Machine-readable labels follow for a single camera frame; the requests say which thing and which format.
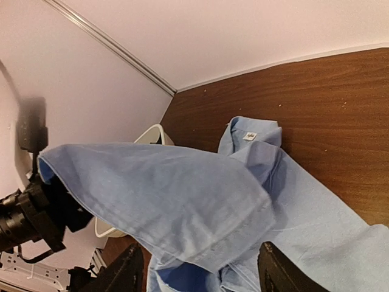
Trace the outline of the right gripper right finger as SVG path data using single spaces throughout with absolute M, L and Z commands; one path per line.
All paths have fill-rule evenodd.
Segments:
M 261 291 L 327 291 L 309 278 L 272 242 L 261 244 L 257 265 Z

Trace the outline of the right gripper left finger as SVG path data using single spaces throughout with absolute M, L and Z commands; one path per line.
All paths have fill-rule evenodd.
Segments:
M 91 283 L 91 291 L 141 291 L 142 282 L 143 253 L 131 244 Z

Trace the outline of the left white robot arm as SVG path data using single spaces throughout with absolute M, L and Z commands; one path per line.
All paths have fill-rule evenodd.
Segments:
M 94 219 L 59 179 L 34 177 L 24 191 L 1 200 L 1 270 L 57 291 L 79 291 L 91 279 L 87 265 L 105 241 Z

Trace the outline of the light blue shirt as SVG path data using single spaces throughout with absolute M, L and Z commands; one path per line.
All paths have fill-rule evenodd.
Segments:
M 67 144 L 39 157 L 91 214 L 151 254 L 148 291 L 260 291 L 272 242 L 329 291 L 388 290 L 388 228 L 368 225 L 281 148 L 275 121 L 234 117 L 216 153 Z

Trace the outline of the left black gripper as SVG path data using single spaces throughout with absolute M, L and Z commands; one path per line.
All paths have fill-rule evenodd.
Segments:
M 37 176 L 25 191 L 1 200 L 1 251 L 40 240 L 53 252 L 62 251 L 65 230 L 80 231 L 93 217 L 58 177 L 43 182 Z

